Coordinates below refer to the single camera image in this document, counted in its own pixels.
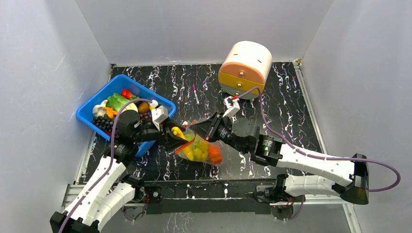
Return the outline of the single yellow banana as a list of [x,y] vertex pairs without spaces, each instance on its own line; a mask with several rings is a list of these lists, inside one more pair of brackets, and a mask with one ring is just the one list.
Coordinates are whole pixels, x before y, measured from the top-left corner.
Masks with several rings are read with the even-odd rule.
[[187,140],[183,132],[179,127],[172,127],[171,132],[173,133],[174,136],[179,137],[181,139]]

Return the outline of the green cabbage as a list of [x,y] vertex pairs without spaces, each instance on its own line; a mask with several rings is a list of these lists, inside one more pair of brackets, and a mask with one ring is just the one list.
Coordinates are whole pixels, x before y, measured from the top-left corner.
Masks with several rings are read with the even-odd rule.
[[202,140],[196,133],[185,133],[185,138],[188,140],[189,144],[197,144]]

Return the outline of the clear zip top bag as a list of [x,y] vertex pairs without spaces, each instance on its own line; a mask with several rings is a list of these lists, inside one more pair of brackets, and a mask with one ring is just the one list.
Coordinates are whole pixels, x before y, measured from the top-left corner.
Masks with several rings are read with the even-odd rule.
[[181,139],[185,139],[187,143],[178,147],[175,153],[181,158],[194,162],[202,162],[217,166],[222,163],[223,155],[221,148],[217,143],[210,143],[201,138],[197,133],[189,129],[189,126],[197,123],[196,120],[184,122],[185,131],[183,132],[178,127],[172,128],[172,133]]

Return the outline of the yellow banana bunch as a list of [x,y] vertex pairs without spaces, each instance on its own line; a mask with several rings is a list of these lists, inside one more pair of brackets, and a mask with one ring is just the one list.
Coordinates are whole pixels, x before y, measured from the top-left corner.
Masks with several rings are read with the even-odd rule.
[[203,162],[208,158],[209,143],[201,140],[197,144],[189,144],[183,149],[183,155],[190,161]]

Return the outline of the orange tangerine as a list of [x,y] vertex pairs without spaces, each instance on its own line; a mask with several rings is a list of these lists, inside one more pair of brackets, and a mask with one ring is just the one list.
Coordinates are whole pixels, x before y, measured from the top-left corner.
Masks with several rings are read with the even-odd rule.
[[208,147],[208,159],[214,165],[218,165],[222,162],[223,157],[219,146],[210,145]]

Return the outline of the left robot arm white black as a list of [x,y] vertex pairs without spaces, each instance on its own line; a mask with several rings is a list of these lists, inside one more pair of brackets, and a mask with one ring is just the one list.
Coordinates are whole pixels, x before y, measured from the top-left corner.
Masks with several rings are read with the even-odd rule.
[[118,112],[114,118],[109,154],[104,156],[82,191],[61,213],[50,218],[54,233],[99,233],[126,203],[139,202],[145,196],[141,181],[126,177],[116,180],[126,170],[138,150],[138,143],[158,141],[166,150],[174,150],[187,141],[177,131],[184,126],[174,122],[157,108],[148,120],[133,110]]

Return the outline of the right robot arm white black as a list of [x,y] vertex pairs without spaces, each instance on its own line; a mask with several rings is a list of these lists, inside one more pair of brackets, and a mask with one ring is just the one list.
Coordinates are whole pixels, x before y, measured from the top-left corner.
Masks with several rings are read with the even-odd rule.
[[250,120],[232,122],[222,113],[189,126],[197,136],[208,142],[222,141],[262,166],[293,168],[308,172],[308,176],[280,174],[273,186],[256,188],[256,199],[263,202],[286,201],[302,195],[337,196],[349,203],[369,203],[369,168],[364,155],[343,158],[316,153],[310,157],[292,148],[285,140],[260,133],[260,127]]

